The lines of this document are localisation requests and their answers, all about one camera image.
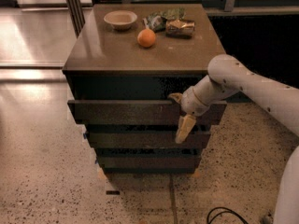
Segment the bowl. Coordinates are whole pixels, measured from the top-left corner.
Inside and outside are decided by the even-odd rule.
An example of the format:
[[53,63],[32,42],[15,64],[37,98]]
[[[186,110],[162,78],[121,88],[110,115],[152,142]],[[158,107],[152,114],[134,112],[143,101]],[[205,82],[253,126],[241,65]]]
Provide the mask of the bowl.
[[137,20],[137,15],[132,11],[117,10],[106,14],[104,21],[115,30],[128,30]]

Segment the concrete floor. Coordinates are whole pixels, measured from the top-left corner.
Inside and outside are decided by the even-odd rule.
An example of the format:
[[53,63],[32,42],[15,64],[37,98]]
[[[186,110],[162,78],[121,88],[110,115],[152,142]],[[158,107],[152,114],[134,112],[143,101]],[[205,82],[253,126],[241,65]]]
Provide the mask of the concrete floor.
[[[47,14],[38,16],[45,21]],[[49,26],[39,36],[30,21],[30,31],[17,29],[38,45],[23,47],[2,33],[0,50],[26,48],[33,60],[62,63],[76,38],[67,13],[61,15],[62,31]],[[34,62],[26,50],[24,57],[7,50],[3,63]],[[217,206],[259,223],[274,209],[284,166],[299,144],[257,105],[230,103],[194,175],[106,176],[68,110],[71,98],[60,70],[0,70],[1,223],[204,224]],[[213,222],[220,223],[240,222],[223,215]]]

